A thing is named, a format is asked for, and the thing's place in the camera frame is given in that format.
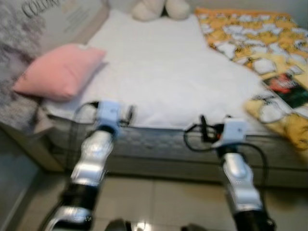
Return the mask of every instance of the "gray blanket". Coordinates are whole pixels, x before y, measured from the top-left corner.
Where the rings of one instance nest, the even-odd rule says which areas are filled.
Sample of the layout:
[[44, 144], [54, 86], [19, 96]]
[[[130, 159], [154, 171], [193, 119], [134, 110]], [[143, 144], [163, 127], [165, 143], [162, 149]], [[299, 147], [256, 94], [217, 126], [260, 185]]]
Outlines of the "gray blanket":
[[43, 29], [44, 19], [29, 19], [8, 1], [0, 0], [0, 123], [27, 135], [51, 127], [39, 108], [39, 98], [12, 91], [15, 81], [40, 55], [38, 41]]

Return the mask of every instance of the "book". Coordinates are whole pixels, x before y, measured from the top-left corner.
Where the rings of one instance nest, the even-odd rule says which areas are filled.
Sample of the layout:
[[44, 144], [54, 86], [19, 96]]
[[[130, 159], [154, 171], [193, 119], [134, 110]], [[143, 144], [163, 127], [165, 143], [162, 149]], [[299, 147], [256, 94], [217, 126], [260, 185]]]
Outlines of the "book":
[[282, 73], [263, 80], [267, 89], [274, 92], [292, 109], [308, 103], [308, 91], [290, 73]]

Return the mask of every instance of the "white bed sheet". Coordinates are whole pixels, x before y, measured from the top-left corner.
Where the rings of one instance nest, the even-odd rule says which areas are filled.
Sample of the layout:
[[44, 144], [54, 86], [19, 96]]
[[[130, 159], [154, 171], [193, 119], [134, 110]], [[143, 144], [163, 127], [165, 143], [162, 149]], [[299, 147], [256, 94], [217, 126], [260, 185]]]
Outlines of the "white bed sheet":
[[183, 129], [200, 114], [209, 123], [231, 115], [246, 119], [249, 133], [269, 133], [243, 107], [261, 89], [259, 77], [209, 48], [194, 15], [143, 23], [111, 10], [89, 45], [107, 51], [107, 65], [72, 101], [45, 100], [51, 115], [72, 119], [85, 102], [115, 100], [136, 106], [135, 127]]

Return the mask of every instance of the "white bracket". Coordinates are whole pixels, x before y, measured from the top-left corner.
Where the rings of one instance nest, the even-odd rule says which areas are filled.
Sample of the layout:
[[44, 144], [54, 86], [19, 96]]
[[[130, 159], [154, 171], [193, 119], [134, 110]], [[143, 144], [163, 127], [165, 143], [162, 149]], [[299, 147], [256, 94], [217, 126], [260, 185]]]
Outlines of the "white bracket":
[[113, 101], [101, 101], [97, 111], [96, 127], [108, 126], [115, 131], [114, 136], [118, 136], [120, 126], [120, 104]]
[[246, 139], [247, 123], [239, 118], [226, 118], [224, 129], [219, 141], [215, 142], [212, 147], [218, 148], [222, 145], [243, 142]]

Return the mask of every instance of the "pillow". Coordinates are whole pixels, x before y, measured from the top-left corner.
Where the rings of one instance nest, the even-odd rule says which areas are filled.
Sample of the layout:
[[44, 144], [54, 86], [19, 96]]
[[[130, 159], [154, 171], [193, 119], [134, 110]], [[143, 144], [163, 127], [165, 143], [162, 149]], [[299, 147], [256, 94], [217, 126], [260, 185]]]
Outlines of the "pillow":
[[191, 13], [191, 7], [185, 0], [167, 0], [166, 10], [170, 18], [184, 20]]
[[166, 0], [141, 0], [132, 10], [133, 18], [151, 21], [161, 16]]
[[102, 63], [105, 51], [68, 44], [39, 57], [19, 77], [13, 90], [65, 102], [76, 96]]

